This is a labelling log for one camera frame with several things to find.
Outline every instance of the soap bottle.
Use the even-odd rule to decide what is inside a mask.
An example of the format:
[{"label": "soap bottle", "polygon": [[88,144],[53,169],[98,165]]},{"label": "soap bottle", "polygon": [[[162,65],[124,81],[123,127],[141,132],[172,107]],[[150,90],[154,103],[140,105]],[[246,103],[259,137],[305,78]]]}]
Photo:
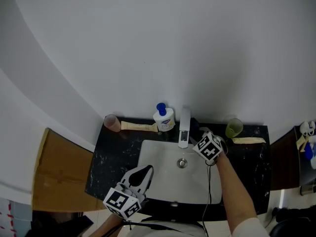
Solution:
[{"label": "soap bottle", "polygon": [[166,132],[171,130],[174,127],[173,109],[166,108],[164,103],[159,103],[157,104],[157,110],[153,117],[159,131]]}]

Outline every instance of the chrome faucet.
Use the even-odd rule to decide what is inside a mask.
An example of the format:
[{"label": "chrome faucet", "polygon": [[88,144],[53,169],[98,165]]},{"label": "chrome faucet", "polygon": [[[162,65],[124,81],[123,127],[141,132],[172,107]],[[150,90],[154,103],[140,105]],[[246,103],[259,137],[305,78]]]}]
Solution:
[{"label": "chrome faucet", "polygon": [[191,112],[187,108],[182,108],[180,116],[179,148],[187,148],[189,143]]}]

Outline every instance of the sink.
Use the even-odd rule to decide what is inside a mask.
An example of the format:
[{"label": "sink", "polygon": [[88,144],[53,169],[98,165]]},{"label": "sink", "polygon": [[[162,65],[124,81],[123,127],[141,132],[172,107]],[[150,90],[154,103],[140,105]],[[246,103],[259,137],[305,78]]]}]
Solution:
[{"label": "sink", "polygon": [[[170,202],[206,204],[208,200],[207,165],[193,145],[181,149],[178,143],[144,140],[138,166],[152,165],[154,176],[146,197]],[[211,167],[212,204],[222,198],[217,166]]]}]

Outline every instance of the marble countertop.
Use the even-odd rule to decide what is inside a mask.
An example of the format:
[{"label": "marble countertop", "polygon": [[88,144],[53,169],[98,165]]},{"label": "marble countertop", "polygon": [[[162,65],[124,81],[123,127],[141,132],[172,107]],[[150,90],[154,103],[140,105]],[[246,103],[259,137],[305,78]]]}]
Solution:
[{"label": "marble countertop", "polygon": [[[126,122],[153,124],[150,119],[120,118]],[[238,137],[261,137],[263,144],[236,145],[225,136],[225,124],[200,123],[218,136],[225,139],[228,158],[237,175],[248,190],[257,214],[266,213],[269,203],[271,183],[271,160],[268,128],[263,125],[245,125]],[[178,142],[179,122],[169,132],[155,133],[123,130],[114,133],[102,126],[91,162],[85,192],[104,200],[110,187],[115,187],[124,173],[137,166],[142,142],[144,140]],[[141,213],[159,219],[185,219],[200,221],[205,204],[180,203],[172,207],[170,202],[149,198]],[[223,201],[209,205],[205,221],[226,220]]]}]

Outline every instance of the white sleeve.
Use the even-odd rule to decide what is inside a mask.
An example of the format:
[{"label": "white sleeve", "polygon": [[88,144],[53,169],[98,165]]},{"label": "white sleeve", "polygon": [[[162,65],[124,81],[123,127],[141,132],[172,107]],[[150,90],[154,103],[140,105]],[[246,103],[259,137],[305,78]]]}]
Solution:
[{"label": "white sleeve", "polygon": [[260,224],[259,219],[250,218],[241,222],[233,231],[232,237],[269,237],[267,231]]}]

